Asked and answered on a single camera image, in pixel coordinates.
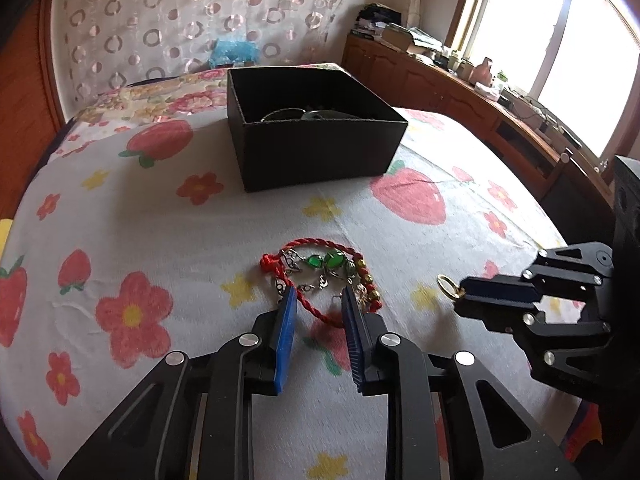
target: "strawberry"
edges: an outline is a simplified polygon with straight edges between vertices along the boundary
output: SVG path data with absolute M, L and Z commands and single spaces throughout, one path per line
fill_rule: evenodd
M 90 275 L 91 263 L 89 263 L 89 257 L 84 251 L 76 249 L 62 262 L 60 267 L 60 272 L 58 273 L 60 294 L 64 296 L 72 288 L 83 290 L 84 284 Z
M 438 187 L 419 171 L 396 160 L 389 171 L 370 184 L 373 196 L 382 204 L 409 222 L 440 225 L 447 218 L 442 195 Z
M 6 348 L 14 342 L 24 297 L 27 294 L 27 272 L 20 256 L 8 272 L 0 267 L 0 344 Z
M 156 160 L 165 160 L 181 152 L 193 137 L 187 121 L 167 121 L 150 126 L 129 139 L 119 156 L 137 156 L 140 166 L 152 168 Z

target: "pink bottle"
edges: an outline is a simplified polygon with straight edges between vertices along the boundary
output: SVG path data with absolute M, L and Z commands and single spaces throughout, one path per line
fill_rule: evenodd
M 493 78 L 491 74 L 491 65 L 493 61 L 488 57 L 484 58 L 482 64 L 476 66 L 474 68 L 471 77 L 469 78 L 469 82 L 475 86 L 476 83 L 483 84 L 485 86 L 491 86 L 491 79 Z

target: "cardboard box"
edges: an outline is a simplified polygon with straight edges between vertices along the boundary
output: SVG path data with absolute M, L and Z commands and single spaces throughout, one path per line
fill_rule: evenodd
M 341 70 L 235 68 L 227 117 L 247 192 L 388 170 L 407 121 Z M 260 120 L 282 108 L 337 110 L 358 119 Z

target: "floral tablecloth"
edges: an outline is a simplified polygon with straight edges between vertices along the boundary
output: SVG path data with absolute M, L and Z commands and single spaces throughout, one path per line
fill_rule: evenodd
M 399 110 L 410 124 L 386 175 L 247 194 L 224 82 L 103 96 L 24 195 L 0 261 L 0 411 L 43 478 L 164 354 L 216 351 L 272 308 L 258 260 L 299 237 L 360 250 L 391 330 L 473 352 L 560 442 L 578 400 L 533 381 L 511 337 L 459 318 L 435 284 L 517 274 L 563 245 L 511 171 L 455 121 Z M 312 301 L 337 308 L 336 290 Z M 569 322 L 580 304 L 542 309 Z M 285 392 L 254 404 L 256 480 L 383 478 L 386 399 L 357 394 L 341 330 L 299 309 Z

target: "circle patterned curtain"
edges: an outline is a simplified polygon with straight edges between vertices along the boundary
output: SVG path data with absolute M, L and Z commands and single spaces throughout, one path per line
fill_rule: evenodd
M 322 60 L 343 0 L 54 0 L 63 108 L 127 84 L 198 72 L 216 40 L 253 41 L 260 63 Z

